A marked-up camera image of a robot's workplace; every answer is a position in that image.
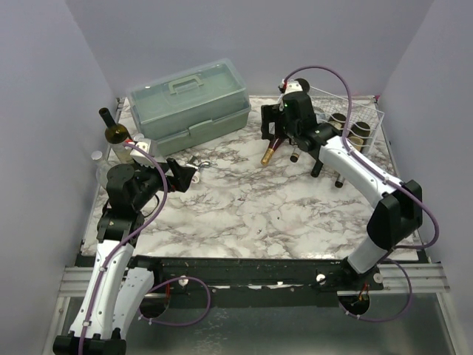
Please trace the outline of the clear bottle white cap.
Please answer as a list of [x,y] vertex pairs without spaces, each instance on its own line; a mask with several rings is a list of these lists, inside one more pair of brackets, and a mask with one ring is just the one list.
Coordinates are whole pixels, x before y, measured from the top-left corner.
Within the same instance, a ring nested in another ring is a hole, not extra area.
[[146,139],[145,139],[144,135],[141,134],[141,133],[136,134],[133,137],[133,141],[134,141],[135,145],[146,143]]

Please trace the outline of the green wine bottle white label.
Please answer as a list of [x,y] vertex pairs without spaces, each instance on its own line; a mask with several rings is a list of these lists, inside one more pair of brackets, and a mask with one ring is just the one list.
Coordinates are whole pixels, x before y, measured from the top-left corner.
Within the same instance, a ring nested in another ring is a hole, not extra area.
[[132,158],[130,150],[123,145],[131,140],[128,129],[123,124],[119,124],[115,121],[108,108],[103,107],[99,109],[98,114],[106,125],[104,132],[106,141],[111,146],[118,160],[121,163],[136,166],[136,162]]

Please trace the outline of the clear bottle silver cap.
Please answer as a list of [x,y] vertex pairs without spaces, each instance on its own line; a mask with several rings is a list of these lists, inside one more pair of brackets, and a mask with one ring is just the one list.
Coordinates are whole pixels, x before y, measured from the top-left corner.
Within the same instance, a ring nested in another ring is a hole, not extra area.
[[112,165],[109,163],[109,161],[103,156],[103,153],[101,151],[94,151],[91,154],[91,159],[96,165],[96,178],[97,181],[99,182],[100,186],[103,189],[106,189],[106,185],[108,183],[108,177],[107,174],[109,170],[112,168]]

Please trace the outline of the green bottle silver neck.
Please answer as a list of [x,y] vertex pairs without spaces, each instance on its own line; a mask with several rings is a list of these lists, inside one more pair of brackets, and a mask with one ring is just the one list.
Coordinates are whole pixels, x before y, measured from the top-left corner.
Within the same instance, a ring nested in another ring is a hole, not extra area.
[[370,133],[371,130],[369,124],[363,121],[355,122],[350,128],[347,140],[355,149],[359,152],[363,152],[367,149],[367,141]]

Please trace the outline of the dark bottle tan label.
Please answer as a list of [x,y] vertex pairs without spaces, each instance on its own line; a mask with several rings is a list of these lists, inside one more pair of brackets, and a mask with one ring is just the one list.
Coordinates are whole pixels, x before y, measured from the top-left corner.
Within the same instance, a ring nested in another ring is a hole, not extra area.
[[297,78],[296,81],[299,83],[300,87],[302,88],[303,92],[309,93],[310,91],[310,84],[307,80],[303,78]]

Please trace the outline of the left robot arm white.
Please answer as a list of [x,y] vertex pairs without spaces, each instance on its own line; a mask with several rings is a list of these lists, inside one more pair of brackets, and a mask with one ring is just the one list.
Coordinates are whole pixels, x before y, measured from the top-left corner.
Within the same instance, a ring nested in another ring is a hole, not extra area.
[[97,226],[97,251],[83,302],[54,354],[124,354],[126,333],[146,292],[164,275],[154,264],[129,264],[148,223],[142,209],[158,191],[186,192],[196,170],[169,158],[155,167],[119,164],[107,173],[108,205]]

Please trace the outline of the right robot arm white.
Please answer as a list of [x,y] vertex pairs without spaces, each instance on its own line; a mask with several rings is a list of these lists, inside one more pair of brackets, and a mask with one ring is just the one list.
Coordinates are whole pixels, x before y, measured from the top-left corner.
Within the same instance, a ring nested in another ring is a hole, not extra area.
[[414,180],[406,183],[386,173],[345,143],[341,130],[319,123],[310,96],[292,92],[273,105],[263,105],[262,138],[289,139],[316,160],[320,171],[329,166],[346,178],[374,208],[367,224],[367,237],[348,257],[340,271],[341,284],[355,290],[367,281],[367,272],[387,256],[423,222],[422,188]]

